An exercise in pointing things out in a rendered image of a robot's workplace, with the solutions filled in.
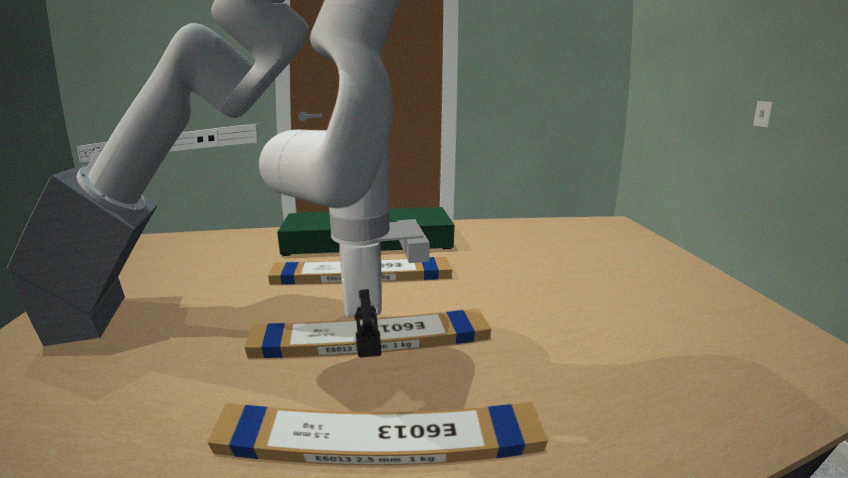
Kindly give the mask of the tan welding electrode pack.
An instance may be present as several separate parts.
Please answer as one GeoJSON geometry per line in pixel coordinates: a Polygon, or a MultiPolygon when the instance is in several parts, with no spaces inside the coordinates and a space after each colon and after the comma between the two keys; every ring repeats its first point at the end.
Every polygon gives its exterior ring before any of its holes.
{"type": "MultiPolygon", "coordinates": [[[[429,257],[429,262],[409,263],[404,259],[381,259],[382,282],[452,279],[447,257],[429,257]]],[[[269,285],[341,283],[340,261],[274,263],[269,285]]]]}

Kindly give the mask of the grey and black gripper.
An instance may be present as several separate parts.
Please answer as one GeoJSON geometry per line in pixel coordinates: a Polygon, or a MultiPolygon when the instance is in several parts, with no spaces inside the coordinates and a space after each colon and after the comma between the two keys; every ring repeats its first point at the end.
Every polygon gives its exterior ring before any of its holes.
{"type": "Polygon", "coordinates": [[[382,312],[381,241],[379,242],[379,239],[383,237],[369,241],[345,241],[331,234],[332,240],[340,243],[344,312],[347,317],[356,316],[356,342],[359,357],[381,355],[377,315],[382,312]],[[360,319],[363,325],[360,325],[360,319]]]}

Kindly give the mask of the cardboard welding electrode pack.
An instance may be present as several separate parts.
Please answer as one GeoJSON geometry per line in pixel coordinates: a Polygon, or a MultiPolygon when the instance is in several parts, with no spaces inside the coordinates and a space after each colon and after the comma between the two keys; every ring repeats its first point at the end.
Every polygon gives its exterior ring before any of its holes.
{"type": "MultiPolygon", "coordinates": [[[[381,352],[489,340],[491,327],[476,309],[377,318],[381,352]]],[[[358,354],[356,320],[252,324],[248,358],[358,354]]]]}

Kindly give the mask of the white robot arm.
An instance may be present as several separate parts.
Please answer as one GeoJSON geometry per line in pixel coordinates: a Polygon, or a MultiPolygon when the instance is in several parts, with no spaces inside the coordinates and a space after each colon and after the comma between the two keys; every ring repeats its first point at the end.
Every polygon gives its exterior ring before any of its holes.
{"type": "MultiPolygon", "coordinates": [[[[140,214],[143,192],[189,122],[190,93],[238,118],[303,48],[309,27],[284,1],[213,2],[214,20],[255,64],[204,25],[178,30],[103,150],[85,150],[90,162],[77,173],[81,188],[112,210],[140,214]]],[[[276,192],[329,207],[334,237],[369,241],[389,232],[379,242],[399,240],[408,262],[419,263],[429,262],[429,241],[417,221],[389,222],[394,109],[381,53],[399,3],[324,0],[310,42],[339,72],[328,132],[274,136],[262,149],[259,170],[276,192]]]]}

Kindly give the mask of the tan cardboard pack with blue bands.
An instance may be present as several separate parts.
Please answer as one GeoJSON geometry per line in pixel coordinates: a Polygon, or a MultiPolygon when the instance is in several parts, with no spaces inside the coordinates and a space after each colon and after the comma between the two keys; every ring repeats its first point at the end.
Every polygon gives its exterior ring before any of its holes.
{"type": "Polygon", "coordinates": [[[419,412],[339,412],[226,403],[213,454],[336,465],[417,465],[543,452],[533,402],[419,412]]]}

